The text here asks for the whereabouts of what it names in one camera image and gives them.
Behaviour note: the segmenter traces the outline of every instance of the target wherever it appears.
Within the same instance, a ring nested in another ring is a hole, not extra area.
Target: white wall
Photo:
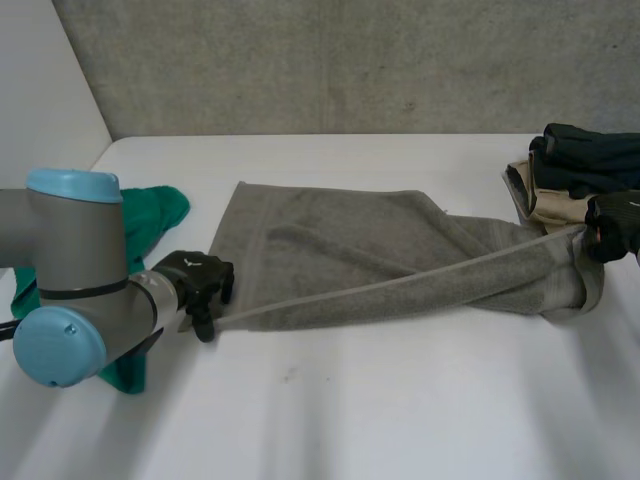
[[[0,0],[0,188],[90,168],[111,138],[49,0]]]

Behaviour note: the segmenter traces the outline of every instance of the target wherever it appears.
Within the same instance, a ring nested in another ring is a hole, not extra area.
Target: concrete wall
[[[110,143],[51,2],[0,1],[0,188],[34,167],[90,168]]]
[[[54,0],[114,137],[640,130],[637,0]]]

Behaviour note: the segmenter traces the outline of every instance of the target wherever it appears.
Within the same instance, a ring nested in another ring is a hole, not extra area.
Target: towel
[[[219,331],[389,321],[471,305],[559,320],[599,301],[603,267],[584,227],[544,236],[448,215],[424,193],[240,183],[211,254],[233,262]]]
[[[168,186],[122,190],[122,199],[127,265],[132,274],[144,270],[145,255],[164,232],[178,225],[189,213],[189,201],[180,191]],[[14,272],[16,294],[11,312],[16,319],[23,319],[40,306],[35,270],[16,268]],[[144,355],[125,356],[108,365],[99,376],[118,390],[135,394],[144,391],[145,372]]]
[[[583,224],[587,204],[593,195],[573,199],[567,190],[538,188],[532,175],[533,152],[529,160],[507,166],[503,176],[509,193],[524,222],[541,224],[547,233]]]

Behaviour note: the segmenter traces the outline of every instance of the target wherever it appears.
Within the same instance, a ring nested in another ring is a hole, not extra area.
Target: black cable
[[[0,323],[0,342],[13,339],[16,328],[21,320],[12,320],[10,322]]]
[[[12,320],[10,322],[0,323],[0,330],[7,327],[17,327],[22,320]]]
[[[0,331],[0,342],[13,339],[13,334],[15,333],[15,331],[15,328]]]

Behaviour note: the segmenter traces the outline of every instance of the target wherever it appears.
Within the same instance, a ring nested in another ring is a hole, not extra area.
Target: black glove
[[[233,264],[202,252],[177,250],[164,257],[153,267],[167,277],[178,294],[178,308],[185,308],[192,317],[193,329],[201,342],[215,338],[213,318],[209,304],[220,292],[220,301],[231,301]]]
[[[627,191],[598,195],[588,202],[585,223],[587,254],[606,263],[640,249],[640,192]]]

